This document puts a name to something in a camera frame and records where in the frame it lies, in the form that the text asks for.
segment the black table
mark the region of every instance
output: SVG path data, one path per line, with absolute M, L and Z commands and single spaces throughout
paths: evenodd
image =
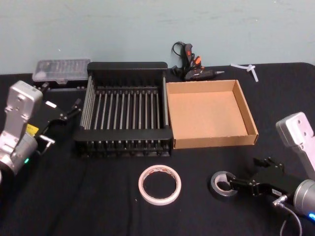
M 209 193 L 208 177 L 229 171 L 249 177 L 256 169 L 252 158 L 273 157 L 287 173 L 306 179 L 298 156 L 282 144 L 275 128 L 278 120 L 298 111 L 315 127 L 315 66 L 307 63 L 259 64 L 259 82 L 245 70 L 231 66 L 218 79 L 238 79 L 259 131 L 254 146 L 174 150 L 171 157 L 122 157 L 82 160 L 75 157 L 71 133 L 74 125 L 50 132 L 56 144 L 42 157 L 31 158 L 18 174 L 9 199 L 0 206 L 1 236 L 203 236 L 279 235 L 286 213 L 271 207 L 272 198 L 243 196 L 223 203 Z M 7 90 L 30 74 L 3 75 L 0 108 Z M 169 76 L 169 81 L 177 79 Z M 49 92 L 47 99 L 69 108 L 83 91 Z M 0 112 L 3 127 L 4 112 Z M 167 206 L 153 206 L 138 190 L 142 171 L 154 164 L 174 168 L 182 180 L 179 198 Z M 169 189 L 164 177 L 153 178 L 158 191 Z M 302 219 L 304 235 L 315 235 L 315 225 Z M 290 221 L 284 235 L 297 235 Z

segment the cardboard tray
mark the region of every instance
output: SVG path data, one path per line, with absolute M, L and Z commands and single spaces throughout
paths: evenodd
M 237 80 L 167 83 L 174 149 L 253 145 L 258 131 Z

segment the black dish rack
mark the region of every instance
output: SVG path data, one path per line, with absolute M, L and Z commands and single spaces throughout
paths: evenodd
M 166 155 L 168 121 L 165 62 L 91 62 L 74 140 L 82 156 Z

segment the light blue wall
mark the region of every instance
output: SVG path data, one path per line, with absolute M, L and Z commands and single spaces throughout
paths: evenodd
M 315 63 L 315 0 L 1 0 L 0 74 L 41 59 Z

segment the masking tape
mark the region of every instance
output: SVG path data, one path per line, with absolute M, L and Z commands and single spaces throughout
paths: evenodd
M 150 174 L 152 174 L 154 172 L 165 172 L 175 179 L 176 189 L 175 189 L 174 193 L 172 193 L 169 197 L 162 198 L 162 199 L 154 198 L 154 197 L 150 196 L 149 194 L 147 194 L 146 191 L 144 190 L 144 187 L 143 187 L 144 180 L 146 179 L 146 177 L 148 177 Z M 181 178 L 179 177 L 178 173 L 175 170 L 173 170 L 172 168 L 165 166 L 165 165 L 155 165 L 155 166 L 150 166 L 141 174 L 141 176 L 139 178 L 138 186 L 139 186 L 139 191 L 140 191 L 142 197 L 144 198 L 144 200 L 146 200 L 148 203 L 151 203 L 151 204 L 156 205 L 156 206 L 164 206 L 164 205 L 172 203 L 173 201 L 175 201 L 178 198 L 178 196 L 181 192 L 182 182 L 181 182 Z

